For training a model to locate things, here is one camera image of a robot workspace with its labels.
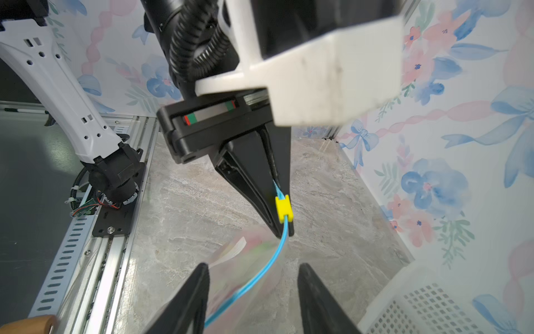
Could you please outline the clear zip-top bag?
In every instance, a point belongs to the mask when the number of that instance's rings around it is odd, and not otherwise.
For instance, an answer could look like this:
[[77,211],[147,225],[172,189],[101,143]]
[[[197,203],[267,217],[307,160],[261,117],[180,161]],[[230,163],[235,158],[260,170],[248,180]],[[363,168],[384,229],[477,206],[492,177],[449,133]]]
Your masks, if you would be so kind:
[[275,185],[275,222],[282,236],[259,225],[240,231],[208,260],[205,333],[233,333],[252,304],[278,284],[293,211],[289,195]]

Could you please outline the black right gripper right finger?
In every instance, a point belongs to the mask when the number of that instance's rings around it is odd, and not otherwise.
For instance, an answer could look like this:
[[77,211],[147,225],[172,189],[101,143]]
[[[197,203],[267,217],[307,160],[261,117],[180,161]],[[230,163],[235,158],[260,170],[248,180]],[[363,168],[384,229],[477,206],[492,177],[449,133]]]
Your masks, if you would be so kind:
[[298,295],[304,334],[361,334],[310,264],[299,267]]

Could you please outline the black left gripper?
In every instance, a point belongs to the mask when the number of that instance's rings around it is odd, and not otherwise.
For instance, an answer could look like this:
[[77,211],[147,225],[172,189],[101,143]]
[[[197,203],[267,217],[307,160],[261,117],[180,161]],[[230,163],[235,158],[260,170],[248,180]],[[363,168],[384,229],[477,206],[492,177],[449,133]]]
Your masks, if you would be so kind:
[[[176,164],[218,150],[214,168],[220,176],[254,207],[275,237],[282,236],[284,226],[293,236],[293,224],[280,222],[275,205],[275,185],[290,194],[291,129],[267,124],[273,116],[266,89],[194,97],[161,107],[157,118]],[[262,125],[260,134],[251,132]]]

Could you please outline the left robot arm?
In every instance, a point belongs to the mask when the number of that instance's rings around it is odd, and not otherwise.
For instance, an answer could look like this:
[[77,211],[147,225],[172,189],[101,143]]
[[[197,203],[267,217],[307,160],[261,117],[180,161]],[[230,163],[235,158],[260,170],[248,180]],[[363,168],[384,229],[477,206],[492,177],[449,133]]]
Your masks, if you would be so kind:
[[[60,125],[89,173],[97,205],[130,217],[145,170],[142,150],[125,143],[102,119],[72,74],[47,25],[47,1],[1,3],[1,59]],[[259,213],[280,239],[294,233],[289,203],[290,136],[273,123],[267,102],[245,90],[191,97],[158,111],[173,159],[208,155],[215,170]]]

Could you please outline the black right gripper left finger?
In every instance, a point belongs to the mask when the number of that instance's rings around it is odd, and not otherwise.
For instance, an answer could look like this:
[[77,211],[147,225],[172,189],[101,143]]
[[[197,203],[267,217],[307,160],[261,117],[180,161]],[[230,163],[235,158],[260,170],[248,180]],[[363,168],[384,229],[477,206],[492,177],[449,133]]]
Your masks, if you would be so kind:
[[157,311],[144,333],[204,333],[209,298],[209,266],[200,263],[176,295]]

